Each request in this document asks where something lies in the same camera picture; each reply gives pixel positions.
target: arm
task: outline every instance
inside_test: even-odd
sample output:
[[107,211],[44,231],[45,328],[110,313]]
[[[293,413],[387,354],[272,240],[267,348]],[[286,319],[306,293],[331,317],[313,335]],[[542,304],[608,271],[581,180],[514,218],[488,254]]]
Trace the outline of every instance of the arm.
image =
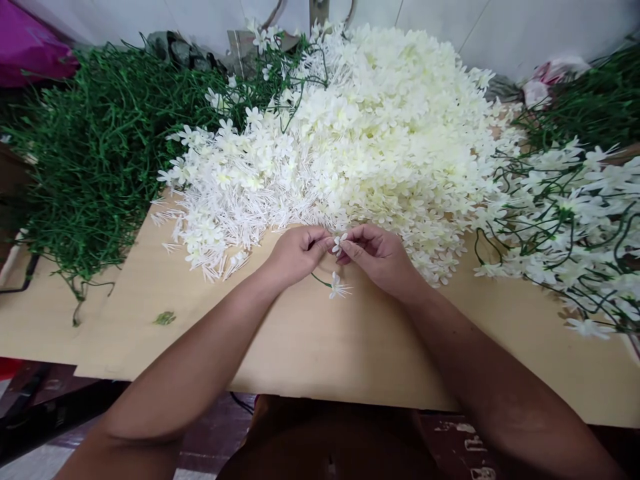
[[131,384],[56,479],[173,478],[186,430],[232,380],[269,306],[331,245],[321,227],[286,232],[254,274]]
[[426,284],[398,236],[360,225],[347,240],[338,262],[353,260],[403,304],[445,386],[484,440],[554,477],[624,478],[564,400]]

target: white wall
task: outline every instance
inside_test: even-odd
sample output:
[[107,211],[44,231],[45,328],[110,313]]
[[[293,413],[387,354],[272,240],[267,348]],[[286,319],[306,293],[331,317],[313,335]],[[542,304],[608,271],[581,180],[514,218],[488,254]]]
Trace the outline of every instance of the white wall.
[[[62,34],[101,45],[141,45],[139,32],[177,30],[214,52],[226,52],[227,30],[246,17],[266,19],[277,0],[14,0]],[[329,0],[330,19],[343,20],[351,0]],[[308,29],[309,1],[285,0],[276,22]],[[550,57],[587,60],[609,53],[640,28],[639,0],[357,0],[352,25],[424,29],[452,42],[466,64],[514,80]]]

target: forearm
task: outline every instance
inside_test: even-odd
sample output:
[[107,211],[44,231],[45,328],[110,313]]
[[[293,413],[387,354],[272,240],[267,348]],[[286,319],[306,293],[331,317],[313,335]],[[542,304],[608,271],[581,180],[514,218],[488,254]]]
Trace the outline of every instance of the forearm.
[[570,406],[446,298],[425,286],[405,308],[445,386],[494,447],[556,475],[620,474]]
[[181,437],[231,382],[279,293],[261,270],[240,283],[124,392],[105,416],[106,431],[132,440]]

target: hand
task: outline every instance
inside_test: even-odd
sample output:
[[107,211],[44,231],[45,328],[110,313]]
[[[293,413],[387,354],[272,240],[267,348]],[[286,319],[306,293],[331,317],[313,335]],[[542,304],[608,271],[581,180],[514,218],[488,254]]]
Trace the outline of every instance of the hand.
[[424,296],[427,283],[415,269],[396,234],[375,225],[358,225],[340,242],[343,249],[337,263],[356,262],[382,290],[405,304]]
[[259,271],[282,291],[309,275],[332,246],[331,234],[322,227],[292,228],[280,237]]

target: person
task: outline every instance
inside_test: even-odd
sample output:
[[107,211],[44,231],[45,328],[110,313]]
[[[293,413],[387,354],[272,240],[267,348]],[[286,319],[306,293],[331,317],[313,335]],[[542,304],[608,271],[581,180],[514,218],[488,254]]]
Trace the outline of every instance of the person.
[[[284,233],[254,274],[129,386],[56,479],[171,479],[185,432],[231,382],[269,306],[333,245],[318,226]],[[518,478],[625,477],[570,406],[426,284],[398,236],[360,225],[341,245],[338,264],[355,262],[403,306],[501,468],[518,468]],[[410,409],[262,395],[218,479],[442,478],[416,418]]]

